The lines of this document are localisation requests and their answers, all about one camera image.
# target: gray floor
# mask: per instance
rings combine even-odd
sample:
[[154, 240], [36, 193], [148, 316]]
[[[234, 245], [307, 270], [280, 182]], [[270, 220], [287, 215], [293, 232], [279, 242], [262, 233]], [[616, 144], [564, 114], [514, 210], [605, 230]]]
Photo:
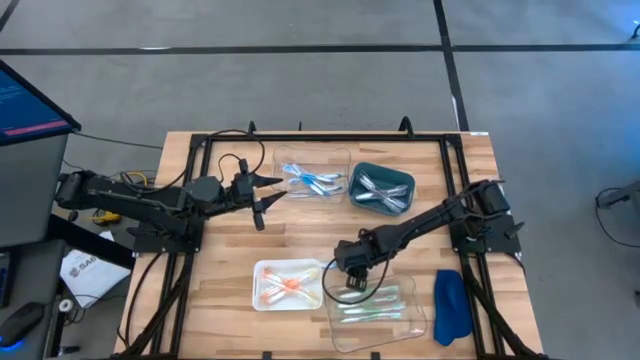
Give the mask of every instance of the gray floor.
[[[0, 0], [0, 6], [7, 0]], [[445, 0], [454, 44], [626, 42], [631, 0]], [[22, 0], [1, 48], [438, 43], [431, 1]], [[440, 53], [7, 56], [86, 133], [161, 144], [169, 130], [457, 128]], [[548, 354], [636, 359], [640, 250], [599, 229], [599, 190], [640, 176], [640, 52], [457, 53], [471, 130], [489, 131], [522, 235]], [[72, 137], [69, 162], [111, 174], [155, 168], [159, 152]], [[638, 241], [621, 206], [603, 214]], [[114, 290], [126, 291], [126, 284]], [[107, 356], [122, 302], [101, 303], [65, 342]]]

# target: blue towel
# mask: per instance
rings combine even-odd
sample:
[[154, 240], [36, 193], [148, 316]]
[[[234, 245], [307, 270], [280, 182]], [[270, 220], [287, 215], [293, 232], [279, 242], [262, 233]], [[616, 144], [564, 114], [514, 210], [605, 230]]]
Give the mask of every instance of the blue towel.
[[471, 310], [462, 277], [455, 270], [438, 270], [434, 289], [436, 325], [433, 339], [449, 346], [471, 334]]

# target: computer screen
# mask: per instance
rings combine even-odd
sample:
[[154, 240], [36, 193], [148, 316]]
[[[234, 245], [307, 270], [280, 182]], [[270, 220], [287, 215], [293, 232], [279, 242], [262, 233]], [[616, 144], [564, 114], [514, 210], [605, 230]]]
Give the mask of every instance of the computer screen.
[[69, 114], [0, 61], [0, 146], [79, 128]]

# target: teal bowl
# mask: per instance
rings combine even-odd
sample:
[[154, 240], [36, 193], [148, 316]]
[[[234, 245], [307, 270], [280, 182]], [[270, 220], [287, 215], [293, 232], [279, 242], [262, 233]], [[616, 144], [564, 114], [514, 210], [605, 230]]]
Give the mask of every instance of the teal bowl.
[[[377, 200], [366, 200], [366, 201], [356, 201], [356, 196], [368, 192], [367, 188], [365, 188], [360, 182], [356, 180], [361, 171], [364, 171], [371, 177], [376, 185], [380, 189], [391, 189], [398, 185], [407, 185], [409, 188], [407, 189], [407, 193], [404, 196], [398, 197], [399, 200], [404, 201], [407, 204], [407, 207], [402, 210], [400, 213], [394, 213], [389, 208], [383, 204], [381, 201]], [[380, 214], [389, 215], [389, 216], [398, 216], [411, 207], [411, 200], [413, 199], [413, 192], [416, 188], [416, 180], [413, 176], [404, 173], [402, 171], [393, 170], [384, 166], [379, 166], [375, 164], [371, 164], [368, 162], [361, 162], [353, 169], [353, 173], [351, 175], [351, 181], [349, 182], [349, 199], [351, 199], [351, 203], [357, 207], [361, 207], [363, 209], [369, 209], [371, 211], [375, 211]]]

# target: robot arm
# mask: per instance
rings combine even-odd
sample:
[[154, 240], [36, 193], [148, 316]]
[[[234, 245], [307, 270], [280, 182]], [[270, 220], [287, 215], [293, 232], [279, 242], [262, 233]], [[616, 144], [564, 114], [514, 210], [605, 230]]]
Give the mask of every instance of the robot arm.
[[393, 259], [411, 240], [458, 222], [467, 227], [469, 235], [479, 237], [487, 231], [487, 220], [509, 216], [508, 211], [509, 204], [495, 181], [473, 183], [462, 194], [402, 224], [361, 229], [356, 242], [341, 240], [334, 249], [336, 264], [349, 274], [347, 287], [364, 291], [367, 269]]
[[[205, 176], [189, 181], [182, 188], [156, 191], [136, 188], [91, 171], [62, 174], [55, 200], [65, 209], [99, 208], [138, 220], [147, 225], [144, 229], [147, 236], [195, 244], [192, 240], [199, 237], [204, 220], [244, 208], [253, 210], [256, 229], [263, 230], [262, 214], [285, 194], [279, 192], [256, 200], [254, 187], [270, 186], [282, 179], [250, 173], [244, 159], [239, 161], [239, 167], [240, 172], [227, 188], [216, 177]], [[136, 236], [142, 235], [140, 231], [131, 230]], [[181, 247], [184, 251], [177, 252], [193, 252], [196, 247], [191, 246], [192, 251], [188, 251], [188, 246]]]

